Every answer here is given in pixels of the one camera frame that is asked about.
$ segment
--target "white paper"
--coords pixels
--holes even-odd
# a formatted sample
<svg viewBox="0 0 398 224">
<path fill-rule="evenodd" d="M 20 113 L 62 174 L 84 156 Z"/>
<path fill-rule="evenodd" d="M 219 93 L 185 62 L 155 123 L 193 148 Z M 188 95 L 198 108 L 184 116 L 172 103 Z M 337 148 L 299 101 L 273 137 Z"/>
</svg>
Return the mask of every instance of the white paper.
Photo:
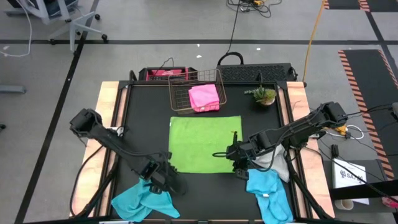
<svg viewBox="0 0 398 224">
<path fill-rule="evenodd" d="M 334 161 L 339 163 L 343 167 L 347 168 L 349 171 L 357 175 L 359 178 L 363 179 L 364 181 L 367 181 L 366 172 L 365 172 L 366 169 L 364 166 L 348 163 L 345 161 L 341 161 L 339 159 L 334 159 Z M 333 188 L 349 187 L 361 184 L 364 183 L 358 180 L 356 177 L 354 177 L 344 168 L 333 163 Z M 353 199 L 353 201 L 369 205 L 368 198 L 358 198 L 358 199 Z"/>
</svg>

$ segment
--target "green towel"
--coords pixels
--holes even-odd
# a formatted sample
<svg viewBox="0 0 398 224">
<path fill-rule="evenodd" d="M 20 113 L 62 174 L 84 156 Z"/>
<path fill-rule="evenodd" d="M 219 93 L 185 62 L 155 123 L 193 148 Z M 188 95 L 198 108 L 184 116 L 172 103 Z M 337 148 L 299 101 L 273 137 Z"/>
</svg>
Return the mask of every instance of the green towel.
<svg viewBox="0 0 398 224">
<path fill-rule="evenodd" d="M 242 141 L 240 116 L 228 118 L 178 118 L 170 120 L 171 164 L 179 172 L 212 174 L 232 172 L 233 161 L 213 157 L 232 145 L 234 132 Z"/>
</svg>

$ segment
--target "floor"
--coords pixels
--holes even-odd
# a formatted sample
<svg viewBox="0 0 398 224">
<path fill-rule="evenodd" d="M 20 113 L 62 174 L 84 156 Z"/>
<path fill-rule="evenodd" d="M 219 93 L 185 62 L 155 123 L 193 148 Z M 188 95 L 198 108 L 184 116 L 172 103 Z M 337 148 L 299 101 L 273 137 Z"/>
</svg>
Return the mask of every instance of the floor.
<svg viewBox="0 0 398 224">
<path fill-rule="evenodd" d="M 84 12 L 90 11 L 93 3 L 101 20 L 93 20 L 91 26 L 106 33 L 111 40 L 109 44 L 102 44 L 100 35 L 88 34 L 90 41 L 83 46 L 80 58 L 73 58 L 68 44 L 50 45 L 44 41 L 34 42 L 26 57 L 0 55 L 0 83 L 21 84 L 27 88 L 25 95 L 0 94 L 0 120 L 7 124 L 7 129 L 0 134 L 2 223 L 16 221 L 37 158 L 46 149 L 47 157 L 22 220 L 68 218 L 68 201 L 84 153 L 84 145 L 69 130 L 68 122 L 82 108 L 95 107 L 101 82 L 126 80 L 130 70 L 137 73 L 144 67 L 160 66 L 169 57 L 174 58 L 176 66 L 215 68 L 228 49 L 235 17 L 235 12 L 226 7 L 223 0 L 80 1 Z M 290 62 L 301 79 L 306 40 L 310 38 L 320 4 L 321 1 L 315 0 L 284 0 L 272 7 L 269 19 L 256 12 L 239 13 L 234 39 L 242 43 L 233 44 L 231 51 L 240 52 L 245 63 Z M 6 1 L 0 2 L 1 10 L 8 7 Z M 397 13 L 371 15 L 384 40 L 398 40 L 398 25 L 394 22 L 398 20 Z M 45 26 L 36 18 L 31 20 L 34 40 L 45 40 L 52 30 L 63 24 L 59 21 Z M 10 54 L 25 52 L 29 37 L 26 18 L 0 13 L 0 21 L 0 48 Z M 310 107 L 338 101 L 347 113 L 357 112 L 337 51 L 383 50 L 366 13 L 323 11 L 315 40 L 325 41 L 315 43 L 310 54 L 306 77 Z M 387 47 L 398 60 L 396 42 Z M 226 58 L 223 63 L 236 64 L 238 59 Z M 351 119 L 349 124 L 366 129 L 360 117 Z M 327 144 L 333 141 L 325 139 Z M 367 134 L 362 142 L 371 145 Z M 357 142 L 338 144 L 347 149 L 341 151 L 347 160 L 377 158 L 374 151 Z M 366 223 L 394 222 L 389 213 L 367 215 L 336 211 L 336 216 Z"/>
</svg>

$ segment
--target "white cloth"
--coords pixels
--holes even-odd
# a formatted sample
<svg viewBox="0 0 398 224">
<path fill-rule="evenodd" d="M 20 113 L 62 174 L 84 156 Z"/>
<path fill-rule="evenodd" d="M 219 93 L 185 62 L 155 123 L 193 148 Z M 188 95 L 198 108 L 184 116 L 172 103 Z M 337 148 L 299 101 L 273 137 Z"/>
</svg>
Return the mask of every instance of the white cloth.
<svg viewBox="0 0 398 224">
<path fill-rule="evenodd" d="M 285 148 L 279 144 L 275 149 L 275 158 L 274 163 L 272 164 L 271 169 L 278 173 L 279 178 L 281 178 L 284 182 L 289 181 L 289 170 L 287 168 L 287 163 L 284 158 Z M 272 152 L 267 153 L 265 155 L 259 156 L 256 158 L 255 162 L 257 165 L 268 168 L 271 164 L 272 160 Z"/>
</svg>

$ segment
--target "chair wheel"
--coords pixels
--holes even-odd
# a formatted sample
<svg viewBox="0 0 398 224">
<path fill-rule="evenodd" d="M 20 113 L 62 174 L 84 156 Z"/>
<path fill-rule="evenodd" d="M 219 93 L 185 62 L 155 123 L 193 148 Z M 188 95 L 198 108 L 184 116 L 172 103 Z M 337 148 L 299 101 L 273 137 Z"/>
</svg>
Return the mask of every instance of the chair wheel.
<svg viewBox="0 0 398 224">
<path fill-rule="evenodd" d="M 107 36 L 106 34 L 103 34 L 103 35 L 101 36 L 101 38 L 104 40 L 105 43 L 108 42 L 108 36 Z"/>
</svg>

